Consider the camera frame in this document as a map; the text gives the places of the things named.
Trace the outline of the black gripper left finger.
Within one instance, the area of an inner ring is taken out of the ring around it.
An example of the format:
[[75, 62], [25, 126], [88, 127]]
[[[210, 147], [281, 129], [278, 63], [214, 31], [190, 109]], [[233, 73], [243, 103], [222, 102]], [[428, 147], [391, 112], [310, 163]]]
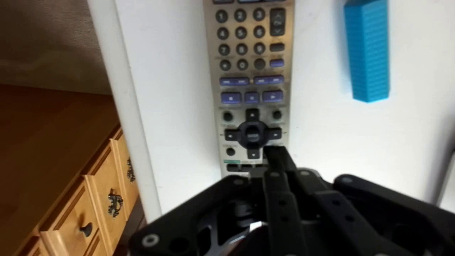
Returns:
[[260, 178], [226, 177], [132, 235], [129, 256], [266, 256]]

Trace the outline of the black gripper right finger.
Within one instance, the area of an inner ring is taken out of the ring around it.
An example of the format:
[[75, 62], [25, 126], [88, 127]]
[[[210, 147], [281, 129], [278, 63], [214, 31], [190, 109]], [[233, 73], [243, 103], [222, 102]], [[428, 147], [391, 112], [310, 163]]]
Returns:
[[455, 256], [455, 215], [354, 176], [331, 184], [264, 150], [271, 256]]

